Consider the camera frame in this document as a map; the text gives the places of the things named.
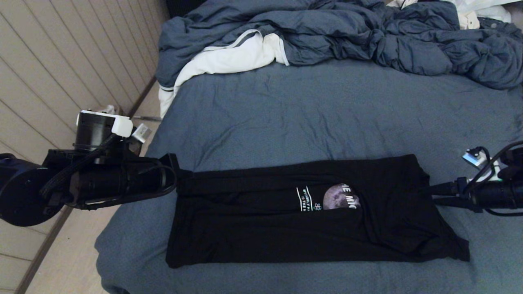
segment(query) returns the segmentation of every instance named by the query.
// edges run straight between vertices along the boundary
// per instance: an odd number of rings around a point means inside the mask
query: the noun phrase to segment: folded black t-shirt
[[[167,263],[469,260],[414,155],[179,171]]]

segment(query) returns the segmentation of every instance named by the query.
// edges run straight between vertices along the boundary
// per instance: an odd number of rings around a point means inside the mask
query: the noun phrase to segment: cable
[[[146,168],[140,172],[138,172],[139,175],[143,175],[145,173],[148,173],[150,171],[154,171],[155,169],[159,169],[159,168],[162,168],[162,169],[172,169],[170,168],[169,166],[166,166],[166,165],[155,165],[155,166],[151,166],[149,168]]]
[[[61,170],[54,177],[52,177],[41,189],[40,195],[42,198],[46,199],[47,195],[59,185],[62,185],[66,180],[68,180],[72,174],[81,168],[85,167],[87,164],[91,163],[96,157],[101,155],[105,151],[105,147],[111,145],[119,136],[116,134],[111,134],[107,137],[102,144],[95,150],[89,152],[82,159],[74,162],[68,167]]]
[[[488,180],[490,180],[495,174],[496,174],[496,168],[494,166],[494,162],[495,160],[491,160],[490,159],[490,153],[488,152],[488,149],[483,147],[483,146],[478,146],[476,147],[480,150],[483,150],[483,152],[485,153],[485,157],[487,158],[487,162],[486,162],[486,166],[490,166],[491,167],[491,172],[490,174],[484,178],[481,182],[479,182],[477,185],[474,185],[473,187],[470,188],[470,190],[468,191],[469,193],[472,192],[473,190],[483,186],[485,183],[488,182]]]
[[[15,159],[16,156],[14,156],[12,153],[2,153],[0,154],[0,160],[2,159]]]
[[[474,185],[476,184],[477,180],[486,172],[486,170],[490,167],[493,167],[493,164],[494,162],[496,162],[496,160],[498,160],[498,158],[501,157],[501,155],[503,155],[505,152],[507,152],[509,149],[515,147],[515,146],[518,146],[518,145],[523,145],[523,141],[516,141],[514,143],[511,143],[507,146],[505,146],[503,149],[501,149],[498,153],[496,153],[496,155],[494,155],[494,157],[492,157],[492,159],[490,159],[490,161],[476,174],[476,176],[465,186],[465,189],[463,190],[463,193],[466,195],[468,193],[470,193],[470,191],[472,191],[475,187]]]
[[[501,213],[489,208],[485,208],[485,211],[498,217],[523,217],[523,212]]]

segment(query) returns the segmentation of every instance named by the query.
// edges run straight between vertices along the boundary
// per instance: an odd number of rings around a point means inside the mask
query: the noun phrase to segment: wooden floor
[[[159,116],[158,83],[155,83],[135,115]],[[142,149],[145,153],[158,122],[133,120],[153,129]],[[28,294],[102,294],[105,292],[96,272],[98,253],[96,237],[105,228],[118,207],[95,211],[73,210],[49,249],[26,293]]]

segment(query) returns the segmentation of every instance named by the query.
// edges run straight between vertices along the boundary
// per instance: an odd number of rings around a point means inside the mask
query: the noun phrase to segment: wall
[[[70,149],[81,109],[128,112],[156,69],[163,0],[0,1],[0,153]],[[0,221],[0,293],[16,290],[55,220]]]

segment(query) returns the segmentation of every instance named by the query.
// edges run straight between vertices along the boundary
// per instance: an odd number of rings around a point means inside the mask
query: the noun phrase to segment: bed
[[[212,44],[223,46],[233,39]],[[195,55],[180,56],[187,63]],[[515,68],[521,71],[520,64]],[[509,70],[497,71],[506,75]],[[147,156],[176,153],[181,168],[201,172],[413,153],[431,176],[430,183],[438,184],[477,172],[460,159],[466,149],[484,145],[495,152],[523,138],[520,83],[517,77],[514,85],[494,89],[464,74],[427,76],[355,59],[302,66],[271,63],[241,73],[196,75],[177,89]],[[174,80],[165,84],[173,86]],[[456,234],[470,241],[468,263],[446,258],[419,264],[198,264],[171,269],[165,256],[175,207],[172,193],[118,209],[95,245],[98,272],[108,292],[519,293],[523,289],[519,218],[439,207]]]

